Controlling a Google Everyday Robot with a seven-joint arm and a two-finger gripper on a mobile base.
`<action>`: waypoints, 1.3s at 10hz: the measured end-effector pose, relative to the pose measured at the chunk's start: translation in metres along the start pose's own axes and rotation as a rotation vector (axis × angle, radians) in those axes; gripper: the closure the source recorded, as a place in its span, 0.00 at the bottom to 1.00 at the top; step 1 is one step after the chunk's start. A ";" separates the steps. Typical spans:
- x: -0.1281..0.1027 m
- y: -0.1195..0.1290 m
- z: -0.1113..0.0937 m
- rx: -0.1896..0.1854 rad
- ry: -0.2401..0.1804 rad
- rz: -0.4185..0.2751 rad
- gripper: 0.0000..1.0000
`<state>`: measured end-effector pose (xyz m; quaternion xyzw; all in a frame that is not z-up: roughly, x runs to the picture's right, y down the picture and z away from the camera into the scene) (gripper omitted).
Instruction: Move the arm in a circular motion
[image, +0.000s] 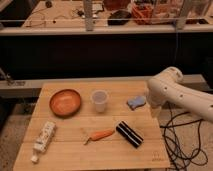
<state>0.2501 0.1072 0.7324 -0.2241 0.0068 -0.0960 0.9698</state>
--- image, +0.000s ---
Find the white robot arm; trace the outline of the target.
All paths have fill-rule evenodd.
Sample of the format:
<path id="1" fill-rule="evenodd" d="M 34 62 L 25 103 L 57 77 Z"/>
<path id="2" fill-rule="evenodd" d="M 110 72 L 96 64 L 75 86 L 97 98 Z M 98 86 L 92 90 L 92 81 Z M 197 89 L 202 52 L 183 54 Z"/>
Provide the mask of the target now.
<path id="1" fill-rule="evenodd" d="M 153 108 L 169 101 L 213 123 L 213 95 L 182 86 L 182 80 L 183 74 L 178 68 L 164 69 L 148 80 L 147 101 Z"/>

